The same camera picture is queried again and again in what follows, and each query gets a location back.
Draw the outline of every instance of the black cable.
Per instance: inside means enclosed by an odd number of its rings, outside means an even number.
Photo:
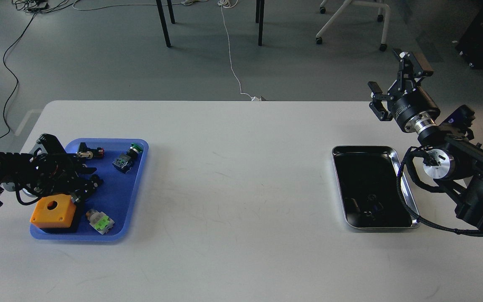
[[[404,194],[402,193],[401,187],[402,187],[402,176],[404,174],[404,166],[405,166],[406,160],[408,160],[408,159],[411,160],[411,158],[408,155],[409,155],[410,152],[412,152],[413,149],[414,149],[414,151],[418,151],[418,150],[421,149],[421,147],[410,147],[408,149],[408,151],[406,152],[406,155],[404,155],[404,160],[402,160],[402,162],[400,163],[400,168],[398,169],[398,173],[397,173],[397,176],[396,176],[396,189],[398,191],[397,192],[398,197],[400,198],[400,201],[402,202],[402,205],[404,206],[404,208],[416,220],[418,220],[419,222],[422,222],[423,224],[425,224],[429,227],[436,228],[436,229],[439,229],[441,231],[447,231],[447,232],[455,233],[457,235],[466,235],[466,236],[472,236],[472,237],[483,237],[483,231],[481,231],[481,230],[449,228],[449,227],[445,227],[445,226],[442,226],[442,225],[438,225],[435,222],[431,222],[430,220],[427,220],[426,218],[420,216],[412,208],[409,207],[409,205],[406,203],[406,200],[404,198]]]
[[[16,188],[15,193],[16,193],[16,200],[21,205],[32,205],[32,204],[37,203],[37,201],[39,201],[40,199],[42,199],[42,197],[37,197],[37,198],[33,199],[32,201],[24,202],[23,200],[21,200],[20,190],[18,190],[18,188]]]
[[[33,21],[33,19],[35,18],[35,16],[36,16],[36,14],[34,13],[33,14],[33,17],[31,17],[31,20],[29,20],[29,23],[27,23],[27,26],[25,27],[25,29],[23,30],[23,32],[21,33],[21,35],[14,41],[14,43],[11,44],[11,46],[8,46],[8,48],[5,50],[5,53],[3,54],[3,65],[5,66],[5,68],[8,71],[10,71],[10,73],[12,74],[12,76],[14,76],[14,79],[16,79],[16,85],[14,86],[14,89],[12,89],[11,94],[8,96],[7,100],[5,101],[5,105],[3,106],[3,121],[5,122],[5,126],[7,127],[7,132],[5,134],[3,134],[2,136],[0,136],[0,139],[4,138],[5,136],[7,136],[10,133],[10,126],[8,126],[8,122],[7,122],[6,117],[5,117],[5,111],[6,111],[6,107],[8,105],[8,101],[10,101],[11,97],[16,92],[16,89],[18,88],[18,85],[20,84],[20,81],[18,80],[18,77],[6,65],[6,54],[12,48],[12,46],[15,46],[16,43],[19,42],[19,40],[21,40],[21,38],[23,37],[23,35],[27,31],[27,29],[29,28],[29,25],[31,25],[31,22]]]

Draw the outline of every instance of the table leg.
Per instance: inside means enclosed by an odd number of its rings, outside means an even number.
[[[258,46],[262,46],[262,31],[264,27],[264,0],[258,0],[260,2],[260,16],[258,21]]]
[[[161,21],[161,28],[163,29],[163,37],[165,38],[165,44],[167,47],[171,46],[171,40],[169,39],[169,32],[167,32],[167,23],[165,23],[165,14],[163,13],[163,4],[161,0],[156,0],[158,6],[159,20]]]
[[[169,8],[169,16],[171,17],[171,23],[175,24],[176,22],[174,21],[173,4],[171,0],[167,0],[167,7]]]
[[[255,17],[254,22],[258,23],[260,19],[260,0],[257,0],[257,17]]]

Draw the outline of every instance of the white chair leg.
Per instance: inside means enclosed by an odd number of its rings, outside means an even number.
[[[322,34],[324,34],[324,32],[329,28],[329,26],[331,26],[333,21],[335,21],[335,19],[337,19],[337,17],[344,11],[344,9],[351,2],[353,2],[353,0],[345,0],[344,1],[343,5],[341,5],[341,7],[337,10],[337,12],[334,13],[334,15],[331,17],[331,19],[329,19],[329,21],[327,21],[327,23],[324,25],[324,27],[322,27],[322,29],[320,29],[320,31],[316,34],[317,39],[322,37]]]
[[[367,1],[359,1],[354,0],[351,4],[359,5],[359,6],[371,6],[374,8],[382,8],[385,11],[385,17],[383,22],[383,34],[381,36],[381,44],[382,46],[385,45],[384,48],[387,48],[387,32],[389,32],[389,19],[391,18],[391,8],[385,3],[375,3],[375,2],[367,2]]]

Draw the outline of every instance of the black cylinder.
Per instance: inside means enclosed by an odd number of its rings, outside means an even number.
[[[422,112],[427,112],[433,120],[441,114],[439,107],[421,87],[404,94],[389,110],[403,132],[408,132],[405,127],[409,120]]]

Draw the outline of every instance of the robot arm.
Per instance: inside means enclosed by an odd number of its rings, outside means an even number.
[[[483,231],[483,149],[470,143],[475,113],[462,105],[441,124],[435,124],[440,110],[421,87],[421,81],[431,76],[433,69],[421,53],[393,51],[400,63],[397,80],[386,94],[376,82],[368,82],[372,90],[370,108],[379,120],[394,119],[403,132],[418,134],[421,147],[404,157],[413,182],[432,193],[446,193],[456,203],[456,217]],[[382,101],[387,101],[388,110]],[[437,186],[421,182],[414,157],[423,158],[424,172]],[[456,182],[468,177],[471,182],[467,187]]]
[[[103,157],[103,149],[88,149],[82,143],[78,153],[68,154],[51,134],[42,134],[36,143],[31,153],[0,152],[0,194],[3,188],[15,191],[16,199],[23,205],[59,193],[71,195],[75,203],[81,203],[103,183],[93,174],[96,168],[84,164],[85,159]],[[83,174],[92,175],[85,178]],[[20,191],[35,199],[22,201]]]

